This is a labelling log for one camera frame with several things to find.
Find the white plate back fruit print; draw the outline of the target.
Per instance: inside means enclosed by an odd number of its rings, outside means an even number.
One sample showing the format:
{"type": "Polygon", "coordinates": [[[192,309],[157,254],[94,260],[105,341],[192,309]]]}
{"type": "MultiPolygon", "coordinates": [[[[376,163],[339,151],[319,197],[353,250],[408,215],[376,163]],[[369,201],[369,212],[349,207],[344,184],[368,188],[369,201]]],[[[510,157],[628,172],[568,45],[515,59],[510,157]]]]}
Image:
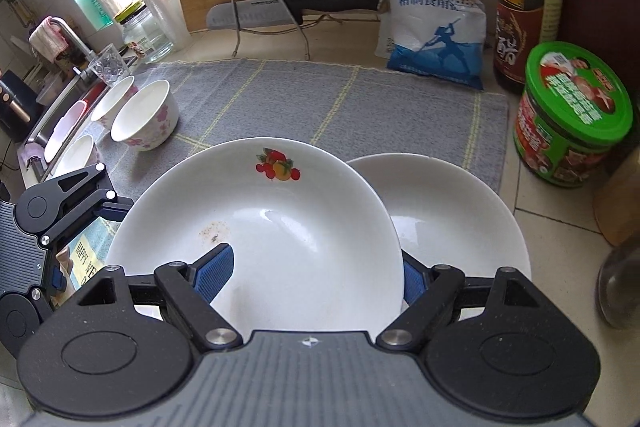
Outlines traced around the white plate back fruit print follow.
{"type": "Polygon", "coordinates": [[[106,260],[149,274],[223,243],[234,268],[212,305],[243,336],[376,336],[400,313],[404,269],[390,215],[359,173],[318,147],[242,139],[179,162],[134,203],[106,260]]]}

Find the clear glass mug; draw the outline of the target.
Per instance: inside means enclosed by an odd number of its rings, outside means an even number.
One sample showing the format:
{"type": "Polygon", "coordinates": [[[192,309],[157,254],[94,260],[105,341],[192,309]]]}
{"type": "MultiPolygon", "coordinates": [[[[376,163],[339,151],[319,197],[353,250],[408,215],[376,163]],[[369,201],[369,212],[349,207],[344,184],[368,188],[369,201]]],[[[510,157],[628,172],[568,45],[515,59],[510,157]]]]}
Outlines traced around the clear glass mug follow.
{"type": "Polygon", "coordinates": [[[110,87],[129,75],[128,66],[113,43],[106,46],[90,62],[89,69],[110,87]]]}

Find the clear bottle red cap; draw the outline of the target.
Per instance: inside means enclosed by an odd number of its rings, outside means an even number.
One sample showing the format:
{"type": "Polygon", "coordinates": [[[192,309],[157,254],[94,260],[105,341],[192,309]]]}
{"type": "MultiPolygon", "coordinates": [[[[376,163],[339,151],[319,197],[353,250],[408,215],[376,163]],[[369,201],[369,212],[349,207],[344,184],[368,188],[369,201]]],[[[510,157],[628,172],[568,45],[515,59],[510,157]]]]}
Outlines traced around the clear bottle red cap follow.
{"type": "Polygon", "coordinates": [[[615,247],[601,265],[596,285],[597,308],[614,329],[639,328],[639,233],[615,247]]]}

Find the santoku kitchen knife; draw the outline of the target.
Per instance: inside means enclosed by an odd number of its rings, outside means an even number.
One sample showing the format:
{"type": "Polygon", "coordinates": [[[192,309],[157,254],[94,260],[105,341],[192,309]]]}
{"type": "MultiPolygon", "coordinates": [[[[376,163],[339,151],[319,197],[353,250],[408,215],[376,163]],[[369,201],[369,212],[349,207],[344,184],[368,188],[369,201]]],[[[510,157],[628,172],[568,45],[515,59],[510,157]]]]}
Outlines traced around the santoku kitchen knife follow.
{"type": "MultiPolygon", "coordinates": [[[[276,16],[271,18],[264,10],[252,8],[247,1],[237,1],[243,28],[253,29],[289,24],[282,24],[276,16]]],[[[318,13],[378,12],[383,6],[383,0],[284,0],[284,2],[301,24],[304,14],[308,11],[318,13]]],[[[205,21],[208,30],[235,29],[231,2],[212,6],[205,21]]]]}

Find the white bowl pink flowers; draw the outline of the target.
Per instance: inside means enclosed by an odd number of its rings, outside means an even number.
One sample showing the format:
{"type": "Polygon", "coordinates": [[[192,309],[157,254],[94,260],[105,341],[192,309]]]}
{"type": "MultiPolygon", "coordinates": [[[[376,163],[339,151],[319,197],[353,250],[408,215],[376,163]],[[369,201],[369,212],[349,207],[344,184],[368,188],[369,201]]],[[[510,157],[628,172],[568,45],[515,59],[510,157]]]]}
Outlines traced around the white bowl pink flowers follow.
{"type": "Polygon", "coordinates": [[[179,121],[179,107],[168,80],[149,83],[122,106],[111,139],[137,152],[149,152],[169,139],[179,121]]]}
{"type": "Polygon", "coordinates": [[[129,75],[113,87],[108,89],[106,95],[99,101],[98,105],[91,112],[90,119],[97,122],[104,129],[110,131],[115,118],[124,105],[138,92],[136,77],[129,75]]]}

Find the grey checked dish mat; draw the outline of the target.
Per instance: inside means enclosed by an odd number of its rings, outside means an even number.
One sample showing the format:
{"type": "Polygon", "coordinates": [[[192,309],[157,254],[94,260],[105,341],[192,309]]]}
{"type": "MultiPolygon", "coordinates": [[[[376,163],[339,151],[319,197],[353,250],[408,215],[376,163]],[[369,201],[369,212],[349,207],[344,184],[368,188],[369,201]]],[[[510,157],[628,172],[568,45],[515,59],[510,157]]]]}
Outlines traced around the grey checked dish mat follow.
{"type": "Polygon", "coordinates": [[[498,190],[509,104],[502,94],[446,80],[361,66],[230,60],[142,66],[139,88],[169,82],[179,121],[156,150],[87,129],[117,192],[138,198],[171,167],[218,143],[277,136],[349,161],[413,153],[452,162],[498,190]]]}

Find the yellow lid spice jar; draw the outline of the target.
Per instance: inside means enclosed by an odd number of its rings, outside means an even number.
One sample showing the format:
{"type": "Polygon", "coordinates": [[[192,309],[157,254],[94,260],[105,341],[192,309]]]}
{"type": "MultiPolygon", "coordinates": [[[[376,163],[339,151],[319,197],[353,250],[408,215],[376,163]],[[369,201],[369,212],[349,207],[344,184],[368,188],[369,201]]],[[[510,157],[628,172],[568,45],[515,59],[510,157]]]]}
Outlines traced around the yellow lid spice jar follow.
{"type": "Polygon", "coordinates": [[[639,149],[620,164],[593,199],[593,213],[603,237],[613,246],[639,232],[639,149]]]}

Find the stainless steel sink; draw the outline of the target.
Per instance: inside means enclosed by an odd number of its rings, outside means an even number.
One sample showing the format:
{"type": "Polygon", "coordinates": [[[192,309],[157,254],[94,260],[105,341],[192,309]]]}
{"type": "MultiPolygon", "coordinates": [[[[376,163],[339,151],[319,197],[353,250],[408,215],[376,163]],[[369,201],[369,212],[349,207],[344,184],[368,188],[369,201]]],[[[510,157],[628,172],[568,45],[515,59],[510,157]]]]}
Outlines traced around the stainless steel sink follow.
{"type": "Polygon", "coordinates": [[[44,147],[47,145],[47,139],[53,130],[55,121],[57,121],[66,109],[77,101],[78,98],[82,98],[98,82],[103,81],[99,80],[90,69],[84,70],[70,80],[58,97],[46,108],[26,140],[17,147],[18,167],[20,167],[20,173],[26,188],[52,176],[52,171],[64,154],[66,147],[75,140],[76,134],[89,124],[91,112],[98,105],[101,98],[106,95],[108,89],[110,89],[104,82],[106,89],[90,106],[84,118],[76,124],[72,130],[72,135],[65,140],[63,150],[60,150],[54,158],[54,163],[50,166],[46,164],[44,161],[44,147]]]}

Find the plate with food stain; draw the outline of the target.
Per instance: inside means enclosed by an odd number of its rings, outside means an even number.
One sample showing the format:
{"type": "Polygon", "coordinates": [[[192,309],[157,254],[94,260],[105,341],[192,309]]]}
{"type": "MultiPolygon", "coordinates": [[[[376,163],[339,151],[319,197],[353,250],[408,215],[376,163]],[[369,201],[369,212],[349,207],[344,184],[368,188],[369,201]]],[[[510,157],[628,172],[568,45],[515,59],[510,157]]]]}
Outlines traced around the plate with food stain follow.
{"type": "Polygon", "coordinates": [[[421,265],[452,265],[468,277],[493,277],[501,267],[532,275],[509,208],[466,170],[409,153],[363,156],[348,165],[378,193],[402,250],[421,265]]]}

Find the blue white salt bag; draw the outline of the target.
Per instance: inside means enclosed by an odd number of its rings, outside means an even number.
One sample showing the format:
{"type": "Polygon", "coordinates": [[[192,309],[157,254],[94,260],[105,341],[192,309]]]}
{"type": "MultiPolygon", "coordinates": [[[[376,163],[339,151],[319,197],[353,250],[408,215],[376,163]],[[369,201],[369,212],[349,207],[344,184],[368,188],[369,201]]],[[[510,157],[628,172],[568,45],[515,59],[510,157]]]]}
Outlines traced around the blue white salt bag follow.
{"type": "Polygon", "coordinates": [[[378,49],[387,67],[483,88],[486,13],[478,0],[388,0],[378,49]]]}

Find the pink dish cloth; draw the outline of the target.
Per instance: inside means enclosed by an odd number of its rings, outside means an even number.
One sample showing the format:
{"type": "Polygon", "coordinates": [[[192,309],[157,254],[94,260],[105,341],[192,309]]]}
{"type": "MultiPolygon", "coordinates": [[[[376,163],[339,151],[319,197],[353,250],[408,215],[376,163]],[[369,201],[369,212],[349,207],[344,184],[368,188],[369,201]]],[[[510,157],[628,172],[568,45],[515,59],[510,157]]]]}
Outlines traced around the pink dish cloth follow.
{"type": "Polygon", "coordinates": [[[47,16],[29,35],[29,44],[48,62],[54,63],[68,49],[68,43],[58,25],[47,16]]]}

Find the glass jar with label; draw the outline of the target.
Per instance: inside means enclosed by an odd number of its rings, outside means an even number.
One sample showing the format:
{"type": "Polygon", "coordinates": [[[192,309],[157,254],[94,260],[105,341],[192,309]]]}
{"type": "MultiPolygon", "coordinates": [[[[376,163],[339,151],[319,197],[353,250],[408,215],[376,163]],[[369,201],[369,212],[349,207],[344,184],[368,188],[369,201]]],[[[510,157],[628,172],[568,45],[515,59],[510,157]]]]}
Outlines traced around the glass jar with label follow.
{"type": "Polygon", "coordinates": [[[152,64],[171,54],[174,45],[142,0],[134,0],[115,15],[122,38],[143,64],[152,64]]]}

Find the steel kitchen faucet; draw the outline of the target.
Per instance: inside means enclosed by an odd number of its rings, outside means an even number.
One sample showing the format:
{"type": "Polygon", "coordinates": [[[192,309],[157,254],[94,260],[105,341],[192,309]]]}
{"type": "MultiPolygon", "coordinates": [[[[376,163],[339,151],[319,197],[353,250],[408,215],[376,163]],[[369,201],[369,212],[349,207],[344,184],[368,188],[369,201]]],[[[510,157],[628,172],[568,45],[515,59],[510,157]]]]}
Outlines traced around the steel kitchen faucet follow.
{"type": "Polygon", "coordinates": [[[93,59],[93,49],[61,17],[46,16],[30,32],[28,42],[35,54],[67,79],[78,75],[93,59]]]}

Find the red white basin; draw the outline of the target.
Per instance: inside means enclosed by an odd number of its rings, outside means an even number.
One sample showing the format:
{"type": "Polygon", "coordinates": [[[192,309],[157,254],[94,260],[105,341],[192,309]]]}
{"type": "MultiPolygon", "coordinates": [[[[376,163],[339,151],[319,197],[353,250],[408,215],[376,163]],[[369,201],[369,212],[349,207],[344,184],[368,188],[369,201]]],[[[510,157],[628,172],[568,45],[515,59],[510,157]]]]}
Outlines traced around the red white basin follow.
{"type": "Polygon", "coordinates": [[[44,147],[44,161],[48,166],[54,163],[54,158],[60,150],[64,148],[64,142],[72,135],[72,130],[88,113],[90,106],[96,101],[101,93],[106,89],[103,82],[98,82],[82,98],[78,98],[64,114],[55,121],[53,130],[47,139],[44,147]]]}

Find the plain white front bowl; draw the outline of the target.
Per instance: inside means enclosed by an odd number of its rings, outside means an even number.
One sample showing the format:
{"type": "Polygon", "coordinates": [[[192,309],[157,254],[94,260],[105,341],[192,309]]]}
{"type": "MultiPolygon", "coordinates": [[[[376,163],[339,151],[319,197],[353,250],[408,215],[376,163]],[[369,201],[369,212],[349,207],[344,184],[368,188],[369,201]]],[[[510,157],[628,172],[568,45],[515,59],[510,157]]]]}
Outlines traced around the plain white front bowl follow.
{"type": "Polygon", "coordinates": [[[52,178],[86,168],[101,160],[96,141],[91,135],[84,135],[66,147],[64,154],[52,171],[52,178]]]}

